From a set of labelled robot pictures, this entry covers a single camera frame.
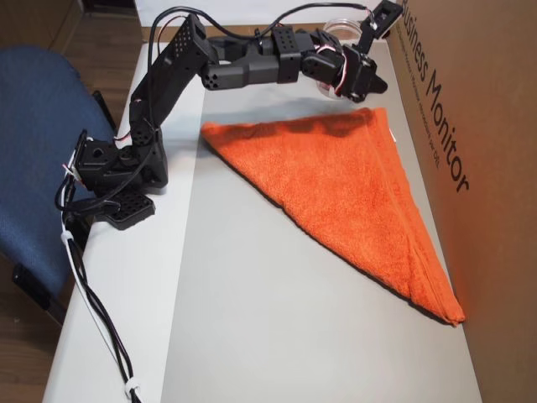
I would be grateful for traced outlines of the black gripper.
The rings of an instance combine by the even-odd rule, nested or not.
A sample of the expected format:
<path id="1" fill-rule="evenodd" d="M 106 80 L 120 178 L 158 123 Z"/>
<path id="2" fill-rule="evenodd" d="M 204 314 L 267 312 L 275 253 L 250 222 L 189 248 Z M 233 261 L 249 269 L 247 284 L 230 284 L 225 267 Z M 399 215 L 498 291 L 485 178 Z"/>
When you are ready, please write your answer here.
<path id="1" fill-rule="evenodd" d="M 341 83 L 337 86 L 337 95 L 353 102 L 362 102 L 368 93 L 383 94 L 388 83 L 375 74 L 373 61 L 356 47 L 345 44 L 342 47 L 345 66 L 341 75 Z"/>

